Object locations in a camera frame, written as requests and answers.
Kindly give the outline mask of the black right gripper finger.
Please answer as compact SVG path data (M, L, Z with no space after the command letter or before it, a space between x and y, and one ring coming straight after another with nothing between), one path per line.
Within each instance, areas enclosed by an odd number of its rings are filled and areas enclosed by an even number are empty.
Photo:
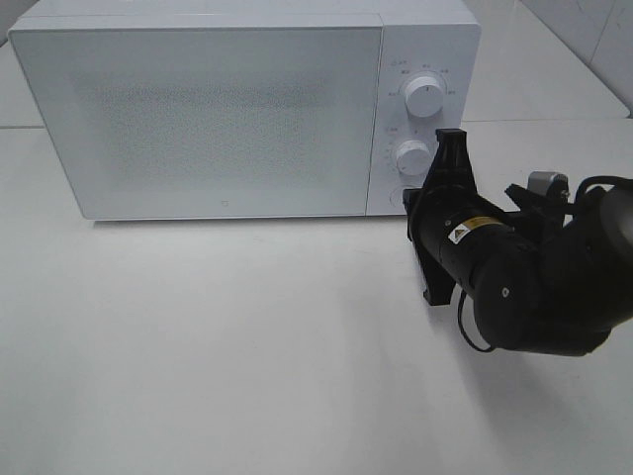
M430 306L447 306L453 294L453 278L422 243L421 212L417 209L421 194L420 188L406 188L402 194L407 213L407 237L413 245L424 279L424 299Z
M472 173L467 148L467 133L461 129L437 129L437 150L430 171L449 173Z

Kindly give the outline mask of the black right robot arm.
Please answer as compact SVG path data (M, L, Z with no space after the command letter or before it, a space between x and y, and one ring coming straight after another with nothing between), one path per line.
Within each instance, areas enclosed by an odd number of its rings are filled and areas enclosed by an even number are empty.
M632 317L632 182L556 172L512 184L506 211L477 190L467 135L440 129L424 183L403 193L407 235L432 306L471 300L482 342L583 356Z

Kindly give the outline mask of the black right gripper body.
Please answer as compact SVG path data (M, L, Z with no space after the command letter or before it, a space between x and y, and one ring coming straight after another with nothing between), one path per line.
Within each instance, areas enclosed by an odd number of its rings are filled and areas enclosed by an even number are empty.
M420 189L422 243L453 278L453 289L479 292L498 278L502 292L512 291L507 248L514 227L478 194L473 173L429 171Z

